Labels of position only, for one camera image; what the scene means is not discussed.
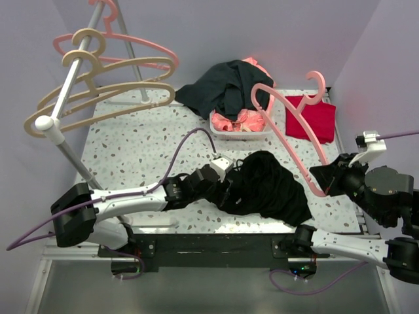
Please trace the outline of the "black shorts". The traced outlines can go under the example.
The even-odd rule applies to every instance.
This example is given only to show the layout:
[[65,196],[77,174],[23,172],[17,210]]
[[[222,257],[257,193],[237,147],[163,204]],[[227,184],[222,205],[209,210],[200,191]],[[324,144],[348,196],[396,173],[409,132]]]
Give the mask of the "black shorts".
[[304,187],[265,150],[237,160],[208,201],[230,215],[259,214],[294,227],[312,218]]

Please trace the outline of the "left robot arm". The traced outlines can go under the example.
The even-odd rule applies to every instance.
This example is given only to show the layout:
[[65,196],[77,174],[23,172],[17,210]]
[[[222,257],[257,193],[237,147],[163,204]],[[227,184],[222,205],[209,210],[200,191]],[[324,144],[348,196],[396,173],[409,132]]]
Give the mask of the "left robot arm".
[[58,247],[91,242],[130,256],[136,248],[132,226],[116,222],[118,216],[152,211],[184,209],[201,199],[210,199],[225,182],[232,162],[219,158],[191,174],[167,177],[162,183],[126,190],[96,190],[77,183],[50,210]]

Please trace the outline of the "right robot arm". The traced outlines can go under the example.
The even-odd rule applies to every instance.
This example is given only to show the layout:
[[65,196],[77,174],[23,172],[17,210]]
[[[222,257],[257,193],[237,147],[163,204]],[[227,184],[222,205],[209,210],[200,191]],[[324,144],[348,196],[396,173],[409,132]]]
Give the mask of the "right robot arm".
[[401,219],[403,235],[367,240],[300,225],[291,242],[293,252],[300,257],[337,254],[369,262],[400,281],[418,284],[418,191],[413,177],[387,166],[369,170],[354,154],[341,154],[310,172],[326,196],[348,196],[382,227],[395,228]]

